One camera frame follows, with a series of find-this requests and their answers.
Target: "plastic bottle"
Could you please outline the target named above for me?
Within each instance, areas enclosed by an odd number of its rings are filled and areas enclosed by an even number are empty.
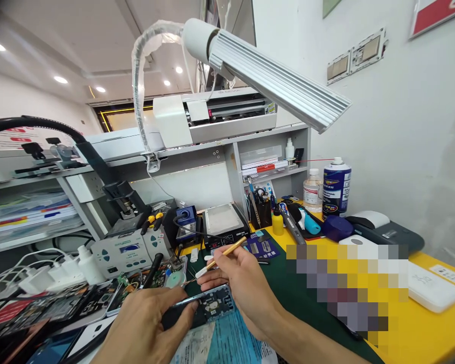
[[[341,157],[324,169],[324,201],[322,217],[330,215],[345,217],[349,201],[349,186],[352,168],[344,163]]]
[[[287,147],[285,148],[285,158],[293,158],[295,155],[295,147],[293,146],[292,139],[288,138]]]
[[[95,258],[84,245],[77,248],[79,252],[79,269],[90,285],[103,283],[106,278],[96,265]]]
[[[319,169],[311,168],[310,177],[303,183],[303,206],[310,212],[322,212],[321,186]]]
[[[273,233],[275,235],[283,235],[285,229],[283,229],[283,217],[280,213],[280,208],[278,204],[275,206],[273,211],[273,217],[271,218],[271,224],[273,225]]]

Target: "metal bracket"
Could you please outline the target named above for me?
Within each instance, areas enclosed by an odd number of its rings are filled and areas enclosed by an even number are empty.
[[[145,158],[148,173],[155,173],[160,170],[160,159],[158,158],[157,152],[145,152],[141,155]]]

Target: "spray can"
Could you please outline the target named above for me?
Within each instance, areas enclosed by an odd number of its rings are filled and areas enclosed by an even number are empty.
[[[335,157],[334,161],[324,168],[324,201],[322,217],[335,215],[345,217],[349,202],[350,175],[352,169]]]

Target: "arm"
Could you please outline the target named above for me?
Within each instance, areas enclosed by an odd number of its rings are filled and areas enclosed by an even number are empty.
[[[222,251],[228,247],[214,252],[219,269],[207,272],[197,282],[202,291],[229,283],[246,326],[258,340],[266,341],[291,364],[366,363],[352,351],[287,312],[269,287],[256,258],[241,247],[231,257],[226,257]]]

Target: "pen holder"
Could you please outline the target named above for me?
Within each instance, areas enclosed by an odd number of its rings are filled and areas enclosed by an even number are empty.
[[[271,205],[270,202],[257,203],[256,210],[258,211],[259,221],[261,226],[259,226],[258,221],[256,220],[256,214],[254,213],[253,204],[249,203],[251,223],[253,224],[256,230],[263,229],[267,226],[271,226]]]

